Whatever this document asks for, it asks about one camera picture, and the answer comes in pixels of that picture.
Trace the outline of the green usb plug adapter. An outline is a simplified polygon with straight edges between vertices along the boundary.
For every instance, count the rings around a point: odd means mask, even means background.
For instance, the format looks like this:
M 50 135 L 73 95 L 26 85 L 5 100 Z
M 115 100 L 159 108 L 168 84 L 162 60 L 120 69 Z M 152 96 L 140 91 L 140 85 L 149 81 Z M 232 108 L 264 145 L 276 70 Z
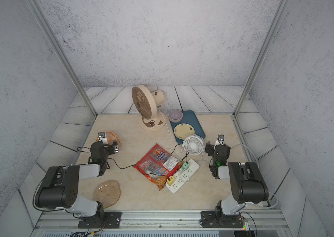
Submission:
M 181 168 L 182 168 L 183 170 L 187 170 L 189 167 L 190 167 L 189 162 L 184 162 Z

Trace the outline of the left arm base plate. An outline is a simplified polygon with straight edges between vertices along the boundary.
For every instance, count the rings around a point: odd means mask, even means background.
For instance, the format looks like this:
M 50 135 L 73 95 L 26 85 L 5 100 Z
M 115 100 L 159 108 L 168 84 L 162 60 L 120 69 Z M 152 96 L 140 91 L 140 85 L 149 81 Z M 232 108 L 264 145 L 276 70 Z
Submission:
M 79 229 L 118 229 L 120 227 L 120 221 L 122 212 L 110 211 L 99 212 L 92 217 L 79 217 L 80 222 L 78 224 Z

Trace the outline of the red snack bag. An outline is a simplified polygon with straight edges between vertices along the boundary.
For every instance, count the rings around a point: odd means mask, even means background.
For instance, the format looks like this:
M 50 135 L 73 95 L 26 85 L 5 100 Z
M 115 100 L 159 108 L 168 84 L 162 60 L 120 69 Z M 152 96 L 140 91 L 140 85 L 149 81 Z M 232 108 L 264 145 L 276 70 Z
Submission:
M 150 182 L 157 185 L 159 190 L 162 190 L 170 177 L 173 176 L 182 165 L 183 162 L 181 159 L 173 156 L 159 144 L 156 144 L 134 165 L 134 168 Z

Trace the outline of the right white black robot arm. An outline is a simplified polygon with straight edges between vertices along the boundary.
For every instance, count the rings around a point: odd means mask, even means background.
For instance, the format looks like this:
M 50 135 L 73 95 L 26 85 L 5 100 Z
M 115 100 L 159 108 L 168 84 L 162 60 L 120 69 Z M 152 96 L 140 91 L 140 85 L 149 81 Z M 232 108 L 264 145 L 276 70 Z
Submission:
M 217 136 L 215 144 L 207 143 L 205 152 L 211 156 L 209 170 L 215 179 L 228 179 L 231 194 L 220 200 L 214 210 L 214 220 L 226 226 L 237 220 L 237 214 L 249 204 L 258 204 L 269 198 L 268 187 L 256 162 L 228 162 L 231 147 L 224 143 L 224 135 Z

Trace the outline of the yellow usb plug adapter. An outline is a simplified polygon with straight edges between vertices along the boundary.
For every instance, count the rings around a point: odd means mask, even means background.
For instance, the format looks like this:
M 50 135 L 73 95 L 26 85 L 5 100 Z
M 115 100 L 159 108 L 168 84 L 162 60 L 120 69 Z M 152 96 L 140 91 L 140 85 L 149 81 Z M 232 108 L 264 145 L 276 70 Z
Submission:
M 170 177 L 166 180 L 166 185 L 171 186 L 174 182 L 175 182 L 175 178 L 174 178 L 173 176 L 170 176 Z

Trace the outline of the white power strip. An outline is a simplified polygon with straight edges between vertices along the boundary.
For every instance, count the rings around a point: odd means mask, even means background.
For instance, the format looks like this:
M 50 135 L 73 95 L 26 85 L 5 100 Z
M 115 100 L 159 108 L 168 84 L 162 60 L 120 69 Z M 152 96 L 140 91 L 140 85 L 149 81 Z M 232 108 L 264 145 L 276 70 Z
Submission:
M 189 160 L 190 167 L 187 170 L 183 170 L 180 168 L 173 177 L 175 178 L 175 182 L 168 186 L 165 184 L 165 187 L 171 193 L 176 193 L 180 190 L 185 184 L 187 184 L 191 177 L 196 173 L 196 171 L 200 168 L 199 164 L 195 160 Z

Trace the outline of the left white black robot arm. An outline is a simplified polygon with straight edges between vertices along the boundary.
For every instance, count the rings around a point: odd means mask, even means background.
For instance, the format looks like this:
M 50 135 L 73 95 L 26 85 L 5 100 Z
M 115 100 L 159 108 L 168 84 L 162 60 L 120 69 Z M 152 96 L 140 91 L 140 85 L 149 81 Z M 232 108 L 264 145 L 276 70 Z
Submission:
M 110 169 L 108 158 L 119 152 L 120 143 L 115 133 L 100 132 L 89 147 L 91 156 L 86 164 L 50 167 L 34 192 L 33 207 L 43 212 L 77 214 L 80 228 L 104 225 L 103 205 L 80 196 L 79 181 L 102 176 Z

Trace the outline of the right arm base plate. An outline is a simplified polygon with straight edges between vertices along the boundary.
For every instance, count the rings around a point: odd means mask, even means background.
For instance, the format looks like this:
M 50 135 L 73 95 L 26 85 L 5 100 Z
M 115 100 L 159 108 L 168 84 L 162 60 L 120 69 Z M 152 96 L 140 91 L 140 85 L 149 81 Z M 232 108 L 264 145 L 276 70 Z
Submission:
M 203 228 L 244 228 L 244 221 L 239 216 L 218 214 L 215 211 L 201 211 L 199 222 Z

